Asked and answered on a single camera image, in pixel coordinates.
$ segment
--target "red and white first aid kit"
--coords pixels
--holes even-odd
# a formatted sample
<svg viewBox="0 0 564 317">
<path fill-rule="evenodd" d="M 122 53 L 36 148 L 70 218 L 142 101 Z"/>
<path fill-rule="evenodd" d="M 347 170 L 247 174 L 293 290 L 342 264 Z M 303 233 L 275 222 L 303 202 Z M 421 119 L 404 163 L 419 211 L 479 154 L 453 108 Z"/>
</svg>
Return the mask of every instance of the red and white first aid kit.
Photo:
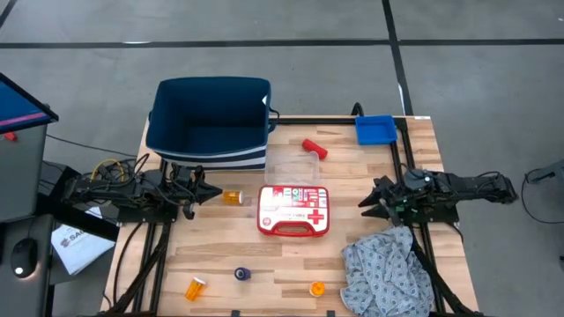
<svg viewBox="0 0 564 317">
<path fill-rule="evenodd" d="M 263 186 L 256 222 L 265 234 L 321 237 L 329 230 L 329 192 L 321 187 Z"/>
</svg>

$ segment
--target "red cylinder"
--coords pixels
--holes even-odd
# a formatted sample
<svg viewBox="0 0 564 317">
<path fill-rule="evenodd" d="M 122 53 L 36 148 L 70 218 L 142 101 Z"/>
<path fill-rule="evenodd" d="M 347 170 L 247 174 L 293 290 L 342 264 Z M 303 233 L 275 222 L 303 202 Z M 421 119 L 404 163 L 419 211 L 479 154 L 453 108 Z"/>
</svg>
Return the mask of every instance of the red cylinder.
<svg viewBox="0 0 564 317">
<path fill-rule="evenodd" d="M 311 142 L 308 139 L 303 140 L 303 143 L 301 144 L 301 146 L 306 151 L 316 152 L 317 155 L 319 156 L 319 159 L 325 159 L 325 157 L 327 157 L 327 153 L 328 153 L 327 150 L 325 150 L 323 147 Z"/>
</svg>

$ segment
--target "red object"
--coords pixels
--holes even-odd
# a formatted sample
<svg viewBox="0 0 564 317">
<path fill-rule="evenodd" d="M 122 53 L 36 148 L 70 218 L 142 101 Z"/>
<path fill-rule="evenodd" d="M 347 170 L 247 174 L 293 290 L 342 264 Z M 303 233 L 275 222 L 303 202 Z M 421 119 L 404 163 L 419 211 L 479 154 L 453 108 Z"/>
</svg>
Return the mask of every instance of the red object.
<svg viewBox="0 0 564 317">
<path fill-rule="evenodd" d="M 313 214 L 308 215 L 308 219 L 314 221 L 314 225 L 319 225 L 319 220 L 324 220 L 325 216 L 319 214 L 319 210 L 314 210 Z"/>
<path fill-rule="evenodd" d="M 13 132 L 4 133 L 4 137 L 12 142 L 18 141 L 18 136 L 16 136 L 16 134 Z"/>
<path fill-rule="evenodd" d="M 317 155 L 319 156 L 319 159 L 325 159 L 327 157 L 327 150 L 325 150 L 323 147 L 313 143 L 312 141 L 305 139 L 303 140 L 303 143 L 301 144 L 301 146 L 304 148 L 304 150 L 306 151 L 314 151 L 317 153 Z"/>
<path fill-rule="evenodd" d="M 329 230 L 329 192 L 326 188 L 266 185 L 259 191 L 258 202 L 256 226 L 264 234 L 321 237 Z"/>
</svg>

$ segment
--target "computer monitor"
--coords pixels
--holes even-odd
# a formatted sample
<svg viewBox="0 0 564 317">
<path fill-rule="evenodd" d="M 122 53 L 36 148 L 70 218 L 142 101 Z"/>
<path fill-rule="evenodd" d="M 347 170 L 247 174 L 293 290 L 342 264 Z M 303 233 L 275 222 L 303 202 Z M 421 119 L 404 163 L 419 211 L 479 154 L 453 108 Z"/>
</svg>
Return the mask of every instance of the computer monitor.
<svg viewBox="0 0 564 317">
<path fill-rule="evenodd" d="M 46 105 L 0 73 L 0 134 L 58 120 Z"/>
</svg>

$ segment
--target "navy blue fabric bin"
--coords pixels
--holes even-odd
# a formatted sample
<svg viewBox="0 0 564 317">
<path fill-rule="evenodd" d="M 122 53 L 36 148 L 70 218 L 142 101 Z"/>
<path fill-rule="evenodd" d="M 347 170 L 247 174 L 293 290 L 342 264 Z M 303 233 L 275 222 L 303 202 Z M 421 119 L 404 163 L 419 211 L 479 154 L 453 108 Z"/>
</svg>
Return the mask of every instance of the navy blue fabric bin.
<svg viewBox="0 0 564 317">
<path fill-rule="evenodd" d="M 159 85 L 148 148 L 183 166 L 262 169 L 271 85 L 252 77 L 186 77 Z"/>
</svg>

